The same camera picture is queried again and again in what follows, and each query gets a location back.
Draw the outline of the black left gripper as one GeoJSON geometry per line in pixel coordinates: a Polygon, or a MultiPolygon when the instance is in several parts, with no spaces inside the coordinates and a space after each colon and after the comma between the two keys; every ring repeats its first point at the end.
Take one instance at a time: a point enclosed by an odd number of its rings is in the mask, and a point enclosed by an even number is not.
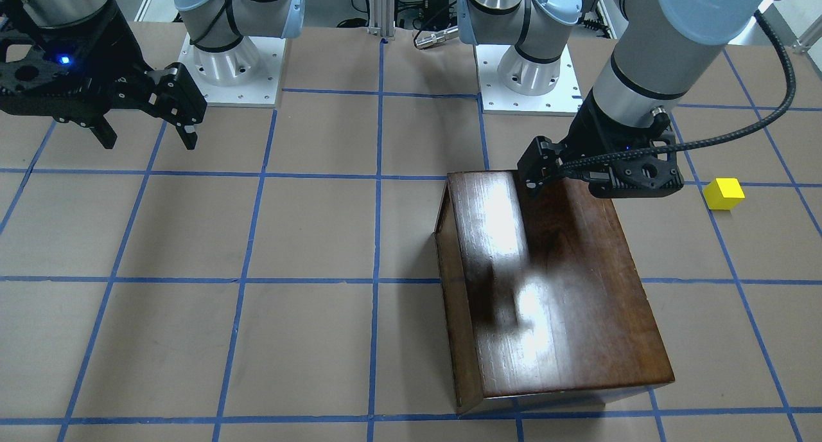
{"type": "Polygon", "coordinates": [[[590,193],[600,199],[663,198],[684,187],[676,156],[639,150],[673,143],[665,111],[652,115],[647,128],[635,128],[609,118],[596,102],[583,102],[563,143],[535,137],[517,162],[517,171],[527,190],[540,190],[565,176],[588,182],[590,193]],[[561,172],[561,153],[563,163],[608,154],[617,157],[561,172]]]}

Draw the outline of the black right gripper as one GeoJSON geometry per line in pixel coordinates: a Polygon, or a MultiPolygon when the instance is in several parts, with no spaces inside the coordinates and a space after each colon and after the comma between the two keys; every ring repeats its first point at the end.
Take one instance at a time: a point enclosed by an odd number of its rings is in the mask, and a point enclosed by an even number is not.
{"type": "Polygon", "coordinates": [[[106,113],[138,109],[193,150],[206,98],[182,62],[153,70],[116,0],[2,0],[2,111],[82,124],[106,150],[106,113]]]}

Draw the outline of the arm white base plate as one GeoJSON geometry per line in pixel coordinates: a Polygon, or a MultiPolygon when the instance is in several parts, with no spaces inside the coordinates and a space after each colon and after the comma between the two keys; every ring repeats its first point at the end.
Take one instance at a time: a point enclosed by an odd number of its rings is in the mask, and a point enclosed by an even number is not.
{"type": "Polygon", "coordinates": [[[209,53],[183,40],[185,65],[209,107],[276,108],[288,40],[246,36],[234,49],[209,53]]]}
{"type": "Polygon", "coordinates": [[[573,116],[583,103],[568,46],[549,64],[511,45],[476,45],[475,56],[484,113],[573,116]]]}

